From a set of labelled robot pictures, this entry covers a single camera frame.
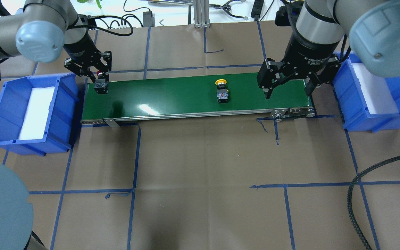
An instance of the blue plastic bin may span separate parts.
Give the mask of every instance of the blue plastic bin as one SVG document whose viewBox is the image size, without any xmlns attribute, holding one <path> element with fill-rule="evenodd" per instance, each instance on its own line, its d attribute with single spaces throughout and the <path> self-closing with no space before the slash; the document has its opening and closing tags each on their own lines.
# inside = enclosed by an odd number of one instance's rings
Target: blue plastic bin
<svg viewBox="0 0 400 250">
<path fill-rule="evenodd" d="M 380 130 L 395 130 L 400 128 L 400 76 L 385 78 L 398 112 L 390 114 L 371 114 L 365 102 L 360 88 L 353 63 L 361 63 L 355 54 L 342 63 L 333 84 L 339 100 L 345 124 L 349 131 L 372 130 L 374 133 Z"/>
<path fill-rule="evenodd" d="M 42 139 L 19 140 L 33 88 L 54 86 Z M 78 102 L 75 74 L 27 76 L 3 84 L 0 94 L 0 148 L 19 155 L 67 152 L 73 112 Z"/>
</svg>

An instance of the green board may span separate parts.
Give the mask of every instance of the green board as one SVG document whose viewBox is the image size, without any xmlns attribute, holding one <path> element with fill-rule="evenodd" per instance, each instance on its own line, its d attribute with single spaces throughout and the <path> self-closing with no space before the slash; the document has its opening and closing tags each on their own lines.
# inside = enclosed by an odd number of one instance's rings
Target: green board
<svg viewBox="0 0 400 250">
<path fill-rule="evenodd" d="M 311 107 L 303 80 L 277 87 L 270 100 L 259 89 L 257 73 L 109 82 L 107 94 L 97 95 L 89 84 L 83 123 L 201 117 L 271 112 L 273 109 Z M 229 102 L 217 102 L 216 80 L 225 79 Z"/>
</svg>

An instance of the white paper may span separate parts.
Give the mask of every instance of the white paper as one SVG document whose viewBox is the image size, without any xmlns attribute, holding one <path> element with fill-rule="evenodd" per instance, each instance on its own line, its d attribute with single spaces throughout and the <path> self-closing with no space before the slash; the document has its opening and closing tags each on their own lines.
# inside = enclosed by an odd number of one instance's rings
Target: white paper
<svg viewBox="0 0 400 250">
<path fill-rule="evenodd" d="M 55 87 L 34 87 L 24 116 L 19 140 L 42 139 Z"/>
<path fill-rule="evenodd" d="M 363 63 L 353 63 L 352 65 L 370 114 L 399 112 L 385 78 L 371 74 Z"/>
</svg>

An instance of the metal bracket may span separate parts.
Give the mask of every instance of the metal bracket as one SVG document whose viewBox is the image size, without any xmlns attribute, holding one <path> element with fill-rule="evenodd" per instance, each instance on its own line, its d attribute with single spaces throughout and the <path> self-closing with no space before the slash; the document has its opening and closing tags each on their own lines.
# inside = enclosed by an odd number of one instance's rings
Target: metal bracket
<svg viewBox="0 0 400 250">
<path fill-rule="evenodd" d="M 301 107 L 301 108 L 289 108 L 289 109 L 273 109 L 270 116 L 274 118 L 276 122 L 281 122 L 285 118 L 289 117 L 307 117 L 311 118 L 316 115 L 313 107 Z"/>
<path fill-rule="evenodd" d="M 111 128 L 119 128 L 118 123 L 114 119 L 103 119 Z"/>
<path fill-rule="evenodd" d="M 209 0 L 194 0 L 194 27 L 211 27 L 209 22 Z"/>
</svg>

